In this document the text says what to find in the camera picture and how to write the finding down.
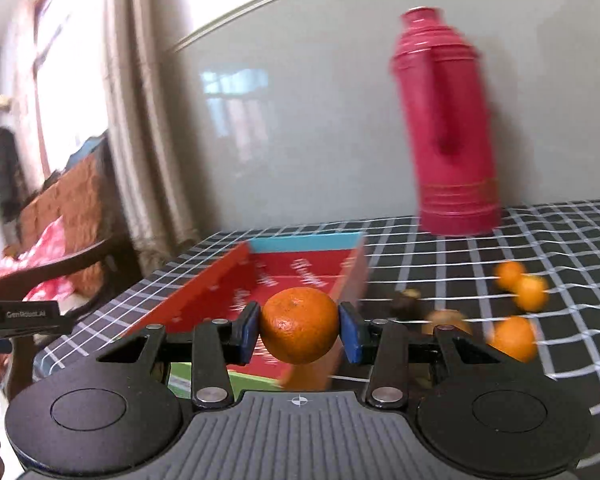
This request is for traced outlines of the small orange mandarin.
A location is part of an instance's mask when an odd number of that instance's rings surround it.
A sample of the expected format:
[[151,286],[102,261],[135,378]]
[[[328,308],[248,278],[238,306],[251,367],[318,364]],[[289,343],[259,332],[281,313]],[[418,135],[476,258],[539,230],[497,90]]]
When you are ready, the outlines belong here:
[[524,312],[539,312],[547,303],[547,281],[542,276],[524,274],[514,287],[515,302]]
[[532,324],[522,316],[511,316],[496,324],[489,344],[520,362],[530,362],[538,353]]
[[498,288],[506,292],[513,292],[518,282],[526,274],[526,268],[518,261],[508,260],[499,263],[494,272]]

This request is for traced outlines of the pink plastic bag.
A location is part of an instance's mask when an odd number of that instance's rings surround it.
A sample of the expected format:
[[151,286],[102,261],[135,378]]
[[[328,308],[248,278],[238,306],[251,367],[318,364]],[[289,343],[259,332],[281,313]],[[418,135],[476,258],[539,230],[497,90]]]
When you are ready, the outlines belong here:
[[[17,271],[42,266],[62,258],[66,251],[66,234],[62,217],[50,222],[38,241],[20,256],[5,256],[0,260],[0,278]],[[54,278],[38,284],[28,291],[24,301],[61,301],[71,296],[76,290],[65,276]]]

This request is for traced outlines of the beige curtain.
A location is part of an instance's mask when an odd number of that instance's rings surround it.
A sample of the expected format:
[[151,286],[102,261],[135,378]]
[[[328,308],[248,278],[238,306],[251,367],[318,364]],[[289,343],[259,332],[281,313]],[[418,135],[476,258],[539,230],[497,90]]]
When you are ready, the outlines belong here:
[[130,237],[147,272],[198,240],[166,116],[149,0],[105,0],[108,143]]

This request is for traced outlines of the straw hat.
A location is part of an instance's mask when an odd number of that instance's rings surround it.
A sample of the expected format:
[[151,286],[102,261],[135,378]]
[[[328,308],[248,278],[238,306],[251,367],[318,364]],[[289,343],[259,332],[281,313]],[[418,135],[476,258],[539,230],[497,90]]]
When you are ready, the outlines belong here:
[[8,114],[12,110],[12,98],[0,94],[0,114]]

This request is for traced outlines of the dark hanging jacket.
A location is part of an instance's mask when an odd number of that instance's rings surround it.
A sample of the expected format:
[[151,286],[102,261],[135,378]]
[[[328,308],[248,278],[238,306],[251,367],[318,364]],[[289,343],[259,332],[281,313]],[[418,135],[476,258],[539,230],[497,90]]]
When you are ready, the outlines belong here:
[[25,195],[14,133],[0,127],[0,216],[4,223],[19,217]]

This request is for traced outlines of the dark chestnut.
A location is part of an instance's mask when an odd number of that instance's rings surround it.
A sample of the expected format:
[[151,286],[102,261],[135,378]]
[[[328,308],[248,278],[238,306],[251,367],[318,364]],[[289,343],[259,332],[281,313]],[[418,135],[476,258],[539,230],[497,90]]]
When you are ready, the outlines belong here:
[[420,297],[417,289],[406,288],[396,292],[389,306],[389,315],[398,321],[417,321],[422,318]]

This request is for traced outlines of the brown walnut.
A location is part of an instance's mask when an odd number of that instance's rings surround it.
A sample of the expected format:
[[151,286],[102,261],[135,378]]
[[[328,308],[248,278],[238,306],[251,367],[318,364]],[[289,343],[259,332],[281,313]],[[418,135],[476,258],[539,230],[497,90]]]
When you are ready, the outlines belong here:
[[459,330],[464,330],[469,335],[472,334],[471,327],[466,321],[466,316],[457,310],[433,310],[426,315],[425,323],[422,326],[422,333],[432,335],[437,326],[454,326]]

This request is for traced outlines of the black checkered tablecloth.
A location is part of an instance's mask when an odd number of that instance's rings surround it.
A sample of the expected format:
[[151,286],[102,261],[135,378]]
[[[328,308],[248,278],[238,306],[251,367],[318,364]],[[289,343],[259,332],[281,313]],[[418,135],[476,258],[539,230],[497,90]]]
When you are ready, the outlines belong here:
[[494,269],[517,260],[548,284],[544,309],[532,315],[535,366],[580,396],[592,415],[592,437],[578,475],[600,479],[600,198],[518,206],[492,234],[437,238],[412,217],[323,222],[254,229],[254,236],[356,232],[366,235],[370,281],[363,315],[380,318],[394,292],[422,294],[422,307],[463,312],[478,334],[515,311],[496,287]]

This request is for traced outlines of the red thermos flask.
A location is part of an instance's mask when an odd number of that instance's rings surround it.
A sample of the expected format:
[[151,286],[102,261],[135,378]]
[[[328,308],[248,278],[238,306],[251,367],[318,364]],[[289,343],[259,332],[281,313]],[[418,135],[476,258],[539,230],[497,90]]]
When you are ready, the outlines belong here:
[[416,174],[420,227],[490,232],[501,222],[490,118],[478,50],[430,6],[402,15],[390,67]]

